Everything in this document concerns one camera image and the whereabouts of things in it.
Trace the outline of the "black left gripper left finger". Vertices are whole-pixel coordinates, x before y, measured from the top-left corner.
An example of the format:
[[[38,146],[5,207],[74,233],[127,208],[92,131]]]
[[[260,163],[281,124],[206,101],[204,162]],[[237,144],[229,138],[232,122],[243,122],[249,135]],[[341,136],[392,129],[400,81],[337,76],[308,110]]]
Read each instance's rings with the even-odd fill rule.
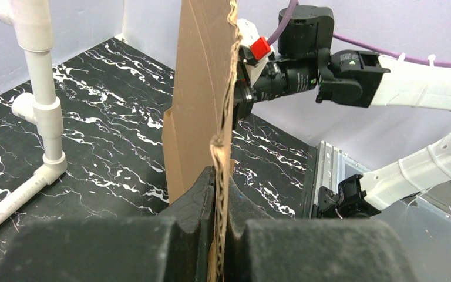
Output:
[[[42,220],[17,235],[0,281],[207,281],[215,170],[155,216]]]

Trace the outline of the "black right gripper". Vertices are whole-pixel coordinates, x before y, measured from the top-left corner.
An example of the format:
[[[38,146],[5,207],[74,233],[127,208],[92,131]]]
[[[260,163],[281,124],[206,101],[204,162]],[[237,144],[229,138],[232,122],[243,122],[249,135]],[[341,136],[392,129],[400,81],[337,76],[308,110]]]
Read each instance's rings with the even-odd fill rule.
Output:
[[[232,130],[236,130],[238,121],[251,114],[254,104],[254,95],[247,83],[236,83],[234,88],[234,107]]]

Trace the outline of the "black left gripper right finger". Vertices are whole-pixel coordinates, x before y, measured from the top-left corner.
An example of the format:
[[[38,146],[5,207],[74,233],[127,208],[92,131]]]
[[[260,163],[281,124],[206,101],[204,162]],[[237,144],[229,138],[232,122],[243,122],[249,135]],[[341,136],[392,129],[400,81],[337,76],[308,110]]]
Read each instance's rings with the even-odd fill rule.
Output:
[[[365,219],[275,219],[229,184],[226,281],[416,281],[393,229]]]

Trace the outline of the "brown cardboard box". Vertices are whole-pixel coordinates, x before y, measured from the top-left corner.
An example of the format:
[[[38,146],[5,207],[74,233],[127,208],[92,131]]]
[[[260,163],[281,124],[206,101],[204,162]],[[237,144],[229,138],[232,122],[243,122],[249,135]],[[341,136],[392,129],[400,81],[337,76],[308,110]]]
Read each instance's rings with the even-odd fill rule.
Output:
[[[234,86],[241,35],[236,1],[183,1],[171,107],[163,115],[170,202],[216,171],[211,280],[224,280]]]

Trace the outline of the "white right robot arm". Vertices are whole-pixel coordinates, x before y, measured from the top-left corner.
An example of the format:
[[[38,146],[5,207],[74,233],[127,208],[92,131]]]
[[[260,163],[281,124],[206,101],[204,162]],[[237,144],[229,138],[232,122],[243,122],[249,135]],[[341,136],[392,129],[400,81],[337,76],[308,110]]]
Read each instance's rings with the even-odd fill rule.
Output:
[[[280,10],[269,37],[246,19],[237,25],[242,38],[233,123],[249,116],[255,103],[313,89],[317,103],[451,112],[451,62],[420,60],[364,43],[332,53],[335,21],[328,7],[291,1]],[[446,181],[451,181],[451,132],[383,168],[352,175],[335,190],[315,185],[309,217],[369,218]]]

